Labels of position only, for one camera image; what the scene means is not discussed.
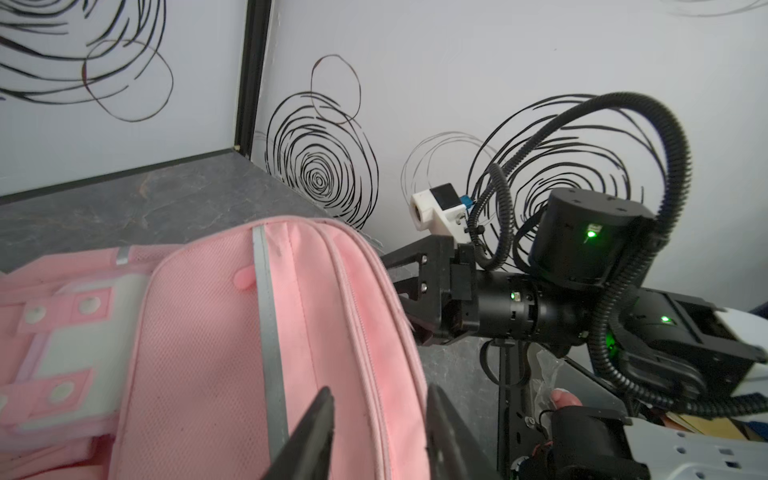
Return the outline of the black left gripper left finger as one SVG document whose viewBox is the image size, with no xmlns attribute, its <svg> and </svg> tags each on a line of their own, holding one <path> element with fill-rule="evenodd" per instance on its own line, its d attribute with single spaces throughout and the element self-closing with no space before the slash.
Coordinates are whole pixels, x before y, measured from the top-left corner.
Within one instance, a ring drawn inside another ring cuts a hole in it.
<svg viewBox="0 0 768 480">
<path fill-rule="evenodd" d="M 334 415 L 334 397 L 329 387 L 323 387 L 262 479 L 328 479 L 335 430 Z"/>
</svg>

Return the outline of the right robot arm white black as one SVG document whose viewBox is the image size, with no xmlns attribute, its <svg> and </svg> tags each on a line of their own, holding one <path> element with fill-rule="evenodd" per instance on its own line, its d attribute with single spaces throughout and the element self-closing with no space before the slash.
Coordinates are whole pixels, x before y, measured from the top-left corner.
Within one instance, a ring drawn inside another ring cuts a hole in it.
<svg viewBox="0 0 768 480">
<path fill-rule="evenodd" d="M 651 212 L 589 190 L 557 188 L 520 228 L 533 233 L 530 257 L 513 273 L 483 267 L 465 241 L 432 234 L 383 258 L 388 268 L 416 264 L 396 283 L 423 345 L 467 336 L 500 350 L 505 398 L 523 391 L 538 344 L 556 357 L 586 342 L 601 293 L 630 260 Z M 700 299 L 648 290 L 634 280 L 615 306 L 603 343 L 619 373 L 682 400 L 723 401 L 764 352 L 738 340 Z"/>
</svg>

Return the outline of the pink student backpack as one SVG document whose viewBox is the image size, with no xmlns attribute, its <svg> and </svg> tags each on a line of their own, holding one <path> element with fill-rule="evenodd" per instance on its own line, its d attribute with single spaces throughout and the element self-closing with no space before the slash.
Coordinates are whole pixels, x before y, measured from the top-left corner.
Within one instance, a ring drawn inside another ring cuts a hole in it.
<svg viewBox="0 0 768 480">
<path fill-rule="evenodd" d="M 340 222 L 273 217 L 1 278 L 5 479 L 258 479 L 323 389 L 331 478 L 429 477 L 411 326 Z"/>
</svg>

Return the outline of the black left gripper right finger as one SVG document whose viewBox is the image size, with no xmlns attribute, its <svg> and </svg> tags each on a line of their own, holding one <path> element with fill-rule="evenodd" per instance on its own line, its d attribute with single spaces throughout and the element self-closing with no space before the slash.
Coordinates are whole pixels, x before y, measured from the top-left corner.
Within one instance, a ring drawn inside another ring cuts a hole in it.
<svg viewBox="0 0 768 480">
<path fill-rule="evenodd" d="M 432 480 L 500 479 L 445 391 L 430 384 L 426 439 Z"/>
</svg>

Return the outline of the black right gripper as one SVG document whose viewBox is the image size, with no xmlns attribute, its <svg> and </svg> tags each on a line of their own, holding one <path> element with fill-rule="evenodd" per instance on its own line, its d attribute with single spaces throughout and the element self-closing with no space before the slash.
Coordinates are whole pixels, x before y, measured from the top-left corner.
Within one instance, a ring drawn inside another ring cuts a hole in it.
<svg viewBox="0 0 768 480">
<path fill-rule="evenodd" d="M 653 220 L 641 203 L 557 188 L 520 228 L 520 236 L 534 238 L 514 273 L 482 271 L 470 245 L 454 247 L 440 235 L 380 259 L 394 273 L 396 290 L 410 297 L 404 311 L 419 346 L 475 336 L 569 348 L 582 343 L 600 293 Z"/>
</svg>

